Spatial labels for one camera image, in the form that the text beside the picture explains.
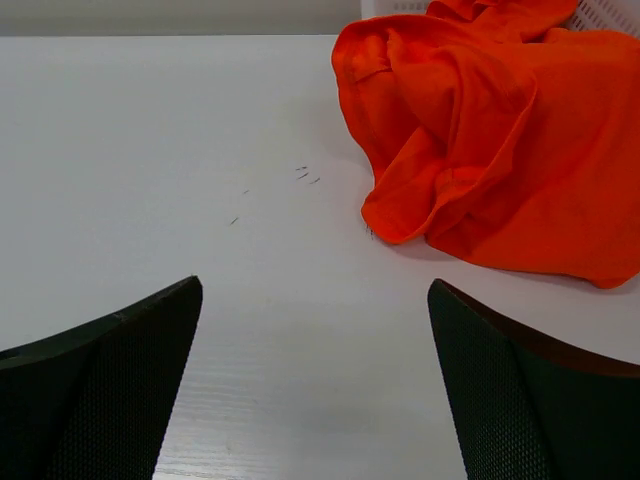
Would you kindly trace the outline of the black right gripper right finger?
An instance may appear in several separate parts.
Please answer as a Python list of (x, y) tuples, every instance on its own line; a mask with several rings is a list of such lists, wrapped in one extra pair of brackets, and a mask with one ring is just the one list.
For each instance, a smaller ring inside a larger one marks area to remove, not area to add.
[(427, 304), (468, 478), (638, 478), (638, 365), (551, 337), (442, 279)]

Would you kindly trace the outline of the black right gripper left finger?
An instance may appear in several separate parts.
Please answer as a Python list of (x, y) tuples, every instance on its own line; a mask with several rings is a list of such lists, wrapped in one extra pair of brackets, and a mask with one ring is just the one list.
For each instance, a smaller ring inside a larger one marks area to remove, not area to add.
[(190, 276), (2, 351), (2, 478), (152, 478), (202, 303)]

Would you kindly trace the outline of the orange shorts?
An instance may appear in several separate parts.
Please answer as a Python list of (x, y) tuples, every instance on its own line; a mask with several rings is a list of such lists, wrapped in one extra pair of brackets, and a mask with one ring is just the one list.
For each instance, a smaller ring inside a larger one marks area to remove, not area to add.
[(639, 271), (639, 41), (573, 1), (433, 1), (348, 25), (331, 62), (383, 241), (615, 288)]

